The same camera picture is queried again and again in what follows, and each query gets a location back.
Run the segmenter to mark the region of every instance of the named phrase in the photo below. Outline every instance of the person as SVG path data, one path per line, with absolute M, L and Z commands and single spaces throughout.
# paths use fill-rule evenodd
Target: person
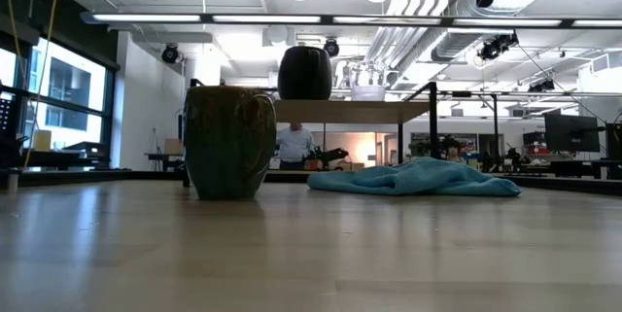
M 281 170 L 303 170 L 304 158 L 313 151 L 313 135 L 299 122 L 279 131 L 276 140 L 279 146 Z

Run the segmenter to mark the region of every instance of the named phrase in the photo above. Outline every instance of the blue towel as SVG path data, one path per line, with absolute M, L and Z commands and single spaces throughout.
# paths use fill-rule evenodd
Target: blue towel
M 516 196 L 521 192 L 509 180 L 483 174 L 466 164 L 431 157 L 420 157 L 394 167 L 374 166 L 360 171 L 319 172 L 310 175 L 307 184 L 313 190 L 380 195 L 425 193 Z

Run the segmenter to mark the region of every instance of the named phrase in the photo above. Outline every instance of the ceiling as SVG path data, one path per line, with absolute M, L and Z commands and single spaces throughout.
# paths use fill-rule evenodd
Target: ceiling
M 373 3 L 367 0 L 76 0 L 96 12 L 133 13 L 271 13 L 271 14 L 341 14 L 365 15 L 384 14 L 389 2 Z M 535 0 L 518 16 L 525 17 L 619 17 L 622 2 L 619 0 Z M 220 47 L 228 56 L 222 75 L 226 80 L 264 80 L 270 70 L 278 68 L 278 60 L 262 46 L 264 26 L 227 25 L 154 25 L 143 26 L 135 32 L 135 41 L 141 42 L 142 33 L 170 34 L 178 32 L 206 32 L 214 35 Z M 340 55 L 365 55 L 373 42 L 377 27 L 338 26 L 291 26 L 296 34 L 315 34 L 324 38 L 336 37 L 341 45 Z M 441 72 L 441 89 L 494 89 L 526 90 L 517 83 L 550 68 L 555 78 L 565 89 L 575 87 L 577 68 L 588 64 L 589 58 L 600 55 L 610 48 L 622 48 L 622 31 L 580 31 L 580 30 L 521 30 L 517 32 L 521 46 L 512 49 L 484 70 L 473 63 L 472 52 L 447 65 Z M 239 51 L 244 44 L 244 51 Z M 154 44 L 159 51 L 162 44 Z M 201 44 L 186 44 L 187 52 L 199 52 Z M 394 88 L 409 89 L 421 82 L 404 77 Z

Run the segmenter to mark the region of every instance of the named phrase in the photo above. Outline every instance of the computer monitor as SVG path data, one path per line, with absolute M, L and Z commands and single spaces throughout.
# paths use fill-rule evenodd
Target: computer monitor
M 596 118 L 545 114 L 546 148 L 564 152 L 601 150 Z

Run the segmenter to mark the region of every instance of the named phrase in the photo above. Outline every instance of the black vase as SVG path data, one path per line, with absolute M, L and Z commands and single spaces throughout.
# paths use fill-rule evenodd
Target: black vase
M 285 51 L 279 68 L 281 99 L 329 99 L 332 71 L 328 52 L 306 46 Z

